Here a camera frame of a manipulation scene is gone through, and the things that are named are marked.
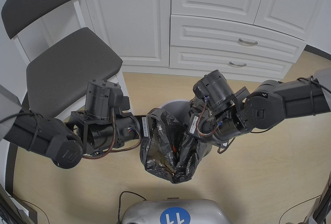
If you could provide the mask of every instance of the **metal handle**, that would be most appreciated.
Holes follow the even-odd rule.
[[[248,41],[244,41],[244,40],[242,40],[241,38],[239,38],[239,42],[241,42],[241,43],[245,43],[245,44],[253,44],[253,45],[258,44],[257,41],[255,41],[255,42],[248,42]]]
[[[233,63],[232,61],[230,61],[229,64],[230,65],[234,65],[234,66],[238,66],[238,67],[245,67],[245,66],[247,66],[246,63],[244,63],[244,64],[236,64],[236,63]]]

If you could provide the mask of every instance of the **drawer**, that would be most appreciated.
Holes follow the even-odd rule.
[[[290,62],[267,57],[256,57],[250,54],[206,48],[170,46],[170,68],[205,71],[218,69],[221,73],[227,72],[282,79],[291,65],[292,63]]]
[[[306,46],[303,40],[254,25],[187,15],[171,15],[170,45],[240,52],[293,63]]]

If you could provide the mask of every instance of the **trash bag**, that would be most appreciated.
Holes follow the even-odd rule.
[[[194,106],[192,112],[200,108],[197,100],[190,102],[190,106]],[[140,146],[140,160],[145,170],[173,184],[191,180],[212,145],[188,135],[187,125],[164,109],[154,108],[148,114],[153,120],[153,136],[143,139]]]

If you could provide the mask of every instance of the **blue circle logo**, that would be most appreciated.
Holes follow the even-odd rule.
[[[161,224],[190,224],[190,221],[190,214],[181,207],[170,207],[160,217]]]

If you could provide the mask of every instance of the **chair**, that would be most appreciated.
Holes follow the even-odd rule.
[[[30,61],[17,34],[60,5],[72,1],[81,29],[66,36]],[[67,118],[85,104],[92,79],[119,83],[128,96],[121,71],[123,61],[85,26],[78,0],[7,0],[1,11],[10,39],[27,64],[27,95],[30,109],[48,118]]]

